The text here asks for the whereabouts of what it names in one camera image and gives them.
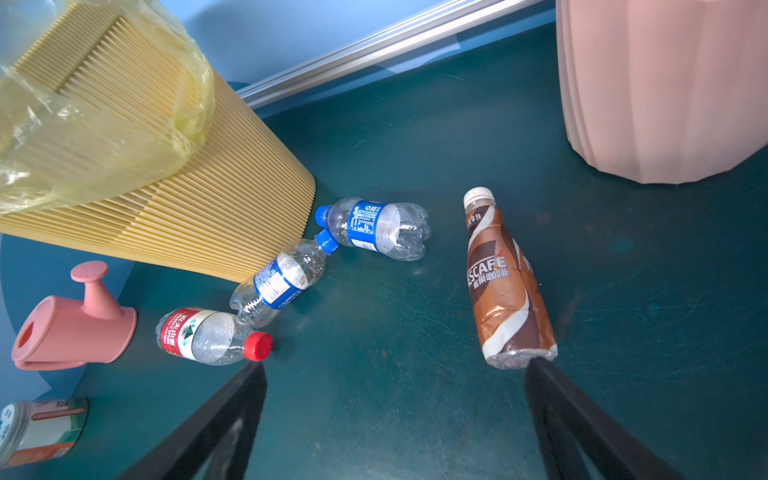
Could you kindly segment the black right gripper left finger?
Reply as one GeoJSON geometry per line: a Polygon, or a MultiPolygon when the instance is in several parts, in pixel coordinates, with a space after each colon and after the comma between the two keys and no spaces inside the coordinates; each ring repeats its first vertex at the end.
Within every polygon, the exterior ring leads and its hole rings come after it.
{"type": "Polygon", "coordinates": [[[125,470],[121,479],[243,479],[263,411],[264,367],[238,372],[166,439],[125,470]]]}

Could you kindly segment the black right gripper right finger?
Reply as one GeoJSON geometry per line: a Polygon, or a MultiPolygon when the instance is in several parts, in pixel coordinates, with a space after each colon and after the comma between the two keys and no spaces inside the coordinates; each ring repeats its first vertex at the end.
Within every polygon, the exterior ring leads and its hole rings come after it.
{"type": "Polygon", "coordinates": [[[530,361],[525,391],[550,479],[588,479],[585,458],[605,479],[682,477],[549,361],[530,361]]]}

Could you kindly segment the brown coffee bottle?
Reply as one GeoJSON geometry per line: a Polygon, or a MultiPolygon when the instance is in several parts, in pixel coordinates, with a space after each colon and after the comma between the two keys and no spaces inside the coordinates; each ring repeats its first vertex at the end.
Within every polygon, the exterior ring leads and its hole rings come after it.
{"type": "Polygon", "coordinates": [[[474,187],[463,198],[466,280],[478,338],[492,367],[524,369],[535,358],[554,360],[558,346],[533,269],[506,230],[495,197],[474,187]]]}

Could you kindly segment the red-label red-cap water bottle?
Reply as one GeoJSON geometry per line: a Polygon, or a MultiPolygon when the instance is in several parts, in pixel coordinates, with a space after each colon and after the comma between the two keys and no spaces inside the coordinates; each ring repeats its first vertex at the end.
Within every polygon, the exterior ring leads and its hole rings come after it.
{"type": "Polygon", "coordinates": [[[155,333],[158,346],[166,353],[216,367],[262,362],[274,346],[269,334],[240,324],[235,315],[201,308],[167,313],[155,333]]]}

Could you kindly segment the clear blue-label water bottle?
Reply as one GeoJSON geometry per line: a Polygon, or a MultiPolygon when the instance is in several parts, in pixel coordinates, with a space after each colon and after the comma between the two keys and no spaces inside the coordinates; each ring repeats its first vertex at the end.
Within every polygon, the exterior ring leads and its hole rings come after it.
{"type": "Polygon", "coordinates": [[[378,252],[397,261],[421,259],[431,236],[427,211],[413,203],[345,197],[320,206],[315,221],[342,246],[378,252]]]}

